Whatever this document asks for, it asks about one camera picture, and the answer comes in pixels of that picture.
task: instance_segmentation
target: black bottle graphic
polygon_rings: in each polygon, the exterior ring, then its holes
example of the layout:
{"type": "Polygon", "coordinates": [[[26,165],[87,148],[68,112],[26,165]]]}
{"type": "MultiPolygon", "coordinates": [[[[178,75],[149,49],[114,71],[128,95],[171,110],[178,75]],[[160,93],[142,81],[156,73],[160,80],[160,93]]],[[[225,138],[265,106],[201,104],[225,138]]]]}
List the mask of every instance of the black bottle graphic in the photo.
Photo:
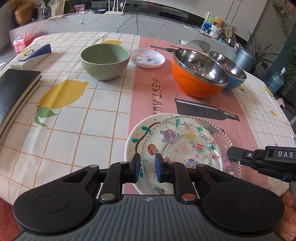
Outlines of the black bottle graphic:
{"type": "Polygon", "coordinates": [[[214,120],[232,119],[240,121],[238,115],[226,112],[211,105],[175,99],[177,112],[180,115],[191,115],[214,120]]]}

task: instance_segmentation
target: human hand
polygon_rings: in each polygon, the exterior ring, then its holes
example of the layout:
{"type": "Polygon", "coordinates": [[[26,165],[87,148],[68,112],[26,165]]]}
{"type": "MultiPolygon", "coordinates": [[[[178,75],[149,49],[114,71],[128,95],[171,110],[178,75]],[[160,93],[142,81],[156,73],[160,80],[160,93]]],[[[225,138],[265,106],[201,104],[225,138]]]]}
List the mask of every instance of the human hand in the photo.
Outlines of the human hand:
{"type": "Polygon", "coordinates": [[[296,236],[296,211],[293,209],[294,197],[289,189],[281,197],[285,212],[276,233],[286,241],[292,241],[296,236]]]}

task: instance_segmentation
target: red carpet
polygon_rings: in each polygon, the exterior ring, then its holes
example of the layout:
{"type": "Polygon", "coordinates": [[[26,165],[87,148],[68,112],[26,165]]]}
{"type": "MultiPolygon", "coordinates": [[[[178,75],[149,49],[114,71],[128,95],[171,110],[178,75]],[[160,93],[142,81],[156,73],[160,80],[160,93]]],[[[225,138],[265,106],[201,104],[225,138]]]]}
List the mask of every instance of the red carpet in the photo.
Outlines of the red carpet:
{"type": "Polygon", "coordinates": [[[12,205],[0,198],[0,241],[11,241],[20,233],[12,213],[12,205]]]}

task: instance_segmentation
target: gray ribbed surface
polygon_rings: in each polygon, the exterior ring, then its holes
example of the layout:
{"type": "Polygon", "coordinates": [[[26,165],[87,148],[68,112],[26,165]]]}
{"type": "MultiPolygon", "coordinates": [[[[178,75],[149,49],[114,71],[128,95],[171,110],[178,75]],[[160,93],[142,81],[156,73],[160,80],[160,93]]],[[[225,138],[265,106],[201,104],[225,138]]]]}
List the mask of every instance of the gray ribbed surface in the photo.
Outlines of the gray ribbed surface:
{"type": "Polygon", "coordinates": [[[193,205],[174,196],[125,195],[116,204],[103,205],[84,227],[56,237],[22,233],[16,241],[281,241],[275,233],[236,237],[211,226],[193,205]]]}

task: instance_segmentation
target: white router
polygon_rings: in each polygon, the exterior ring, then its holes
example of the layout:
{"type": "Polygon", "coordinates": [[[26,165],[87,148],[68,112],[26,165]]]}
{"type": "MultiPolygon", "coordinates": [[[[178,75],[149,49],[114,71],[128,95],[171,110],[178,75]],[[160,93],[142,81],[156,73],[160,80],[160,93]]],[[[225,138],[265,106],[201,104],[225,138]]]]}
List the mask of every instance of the white router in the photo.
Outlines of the white router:
{"type": "Polygon", "coordinates": [[[110,11],[110,0],[108,0],[108,3],[109,3],[109,4],[108,4],[109,9],[108,9],[108,11],[105,12],[104,14],[123,15],[123,9],[124,9],[124,7],[125,7],[125,5],[126,5],[126,1],[124,2],[124,5],[123,5],[121,11],[118,11],[118,0],[117,0],[117,11],[114,11],[114,9],[115,9],[115,0],[114,0],[114,4],[113,4],[113,9],[112,9],[112,11],[110,11]]]}

